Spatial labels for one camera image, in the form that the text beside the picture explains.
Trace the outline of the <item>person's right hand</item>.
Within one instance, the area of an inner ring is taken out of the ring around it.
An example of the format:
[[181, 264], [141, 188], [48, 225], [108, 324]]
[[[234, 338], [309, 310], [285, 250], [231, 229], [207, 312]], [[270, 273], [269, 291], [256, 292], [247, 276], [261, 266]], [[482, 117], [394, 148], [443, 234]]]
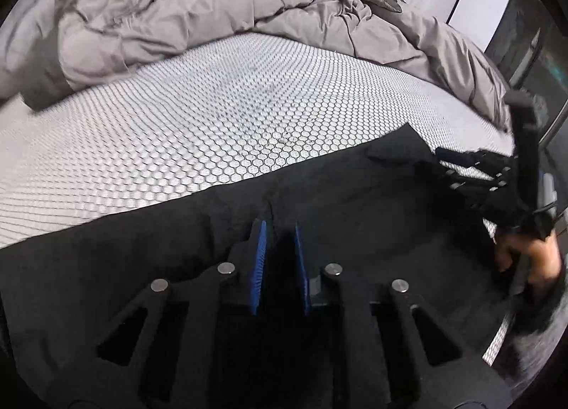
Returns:
[[501, 271], [509, 269], [512, 265], [513, 252], [529, 256], [528, 282], [535, 291], [546, 292], [559, 278], [563, 262], [554, 231], [545, 240], [540, 240], [497, 230], [495, 242], [496, 262]]

